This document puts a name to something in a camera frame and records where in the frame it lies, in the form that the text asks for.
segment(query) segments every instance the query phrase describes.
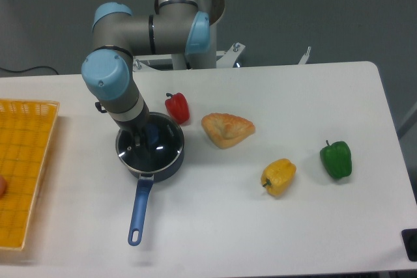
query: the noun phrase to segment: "pot handle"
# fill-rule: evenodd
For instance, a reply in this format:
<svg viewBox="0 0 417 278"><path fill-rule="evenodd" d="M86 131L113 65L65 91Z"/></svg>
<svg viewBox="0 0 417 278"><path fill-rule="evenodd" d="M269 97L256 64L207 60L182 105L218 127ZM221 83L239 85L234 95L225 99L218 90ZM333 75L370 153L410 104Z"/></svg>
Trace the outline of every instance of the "pot handle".
<svg viewBox="0 0 417 278"><path fill-rule="evenodd" d="M128 243L130 245L138 245L141 243L146 205L148 204L149 192L151 192L153 184L153 176L141 176L137 181L135 203L133 205L132 220L130 222L128 237Z"/></svg>

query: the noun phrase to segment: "pot lid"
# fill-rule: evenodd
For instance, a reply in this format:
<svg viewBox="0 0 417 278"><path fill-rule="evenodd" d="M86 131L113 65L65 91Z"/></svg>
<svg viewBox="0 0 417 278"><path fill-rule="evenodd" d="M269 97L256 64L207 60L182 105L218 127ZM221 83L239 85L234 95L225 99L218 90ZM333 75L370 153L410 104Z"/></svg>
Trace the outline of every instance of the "pot lid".
<svg viewBox="0 0 417 278"><path fill-rule="evenodd" d="M119 131L116 151L121 161L139 174L156 174L172 165L184 147L181 127L169 116L151 112L140 144L132 135Z"/></svg>

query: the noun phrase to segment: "yellow basket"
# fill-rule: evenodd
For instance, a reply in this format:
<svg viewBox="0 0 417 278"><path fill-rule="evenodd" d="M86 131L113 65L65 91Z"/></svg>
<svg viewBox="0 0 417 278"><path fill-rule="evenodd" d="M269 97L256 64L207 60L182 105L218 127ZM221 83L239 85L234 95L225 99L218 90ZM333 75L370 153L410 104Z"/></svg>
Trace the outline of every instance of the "yellow basket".
<svg viewBox="0 0 417 278"><path fill-rule="evenodd" d="M59 102L0 99L0 249L22 250Z"/></svg>

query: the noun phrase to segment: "red bell pepper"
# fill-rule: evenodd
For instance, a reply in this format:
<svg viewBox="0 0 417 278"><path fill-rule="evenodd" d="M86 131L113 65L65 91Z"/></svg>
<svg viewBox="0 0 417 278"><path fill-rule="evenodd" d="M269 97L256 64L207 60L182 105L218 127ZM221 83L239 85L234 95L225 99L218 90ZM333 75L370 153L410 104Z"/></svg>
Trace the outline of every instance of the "red bell pepper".
<svg viewBox="0 0 417 278"><path fill-rule="evenodd" d="M180 92L174 95L167 93L167 97L170 97L165 100L165 106L167 107L169 115L171 115L178 124L186 122L190 118L190 112L184 95Z"/></svg>

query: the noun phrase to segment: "bread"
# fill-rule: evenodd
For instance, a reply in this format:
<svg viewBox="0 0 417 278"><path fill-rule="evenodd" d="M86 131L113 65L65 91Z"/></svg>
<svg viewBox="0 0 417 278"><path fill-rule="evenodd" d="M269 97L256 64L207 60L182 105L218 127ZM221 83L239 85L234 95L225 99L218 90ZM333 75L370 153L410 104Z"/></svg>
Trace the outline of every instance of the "bread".
<svg viewBox="0 0 417 278"><path fill-rule="evenodd" d="M201 125L211 141L221 149L230 148L255 133L249 120L227 113L211 113L201 120Z"/></svg>

